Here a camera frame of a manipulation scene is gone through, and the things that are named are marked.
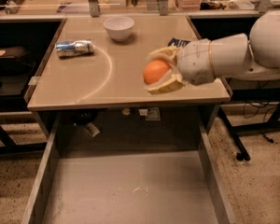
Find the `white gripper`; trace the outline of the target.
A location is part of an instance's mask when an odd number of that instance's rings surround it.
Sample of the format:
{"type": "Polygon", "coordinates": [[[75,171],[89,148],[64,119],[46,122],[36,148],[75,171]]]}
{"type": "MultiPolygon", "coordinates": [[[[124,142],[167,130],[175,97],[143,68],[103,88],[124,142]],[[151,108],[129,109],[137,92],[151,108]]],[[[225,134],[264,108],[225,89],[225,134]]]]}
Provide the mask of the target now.
{"type": "Polygon", "coordinates": [[[156,49],[147,56],[147,61],[162,60],[172,68],[177,66],[179,73],[170,69],[158,82],[147,85],[152,94],[177,91],[185,85],[183,78],[190,84],[202,85],[216,79],[212,65],[211,41],[202,39],[189,42],[184,48],[169,46],[156,49]]]}

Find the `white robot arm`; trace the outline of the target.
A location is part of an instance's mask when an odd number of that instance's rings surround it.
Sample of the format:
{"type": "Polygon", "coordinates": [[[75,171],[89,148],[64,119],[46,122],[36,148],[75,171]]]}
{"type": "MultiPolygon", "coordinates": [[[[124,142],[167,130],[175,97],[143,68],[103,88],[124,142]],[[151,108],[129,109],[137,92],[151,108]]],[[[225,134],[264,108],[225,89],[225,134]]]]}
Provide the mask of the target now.
{"type": "Polygon", "coordinates": [[[156,49],[148,54],[143,71],[146,90],[152,94],[177,91],[188,84],[208,84],[220,77],[280,78],[280,10],[262,15],[247,35],[156,49]]]}

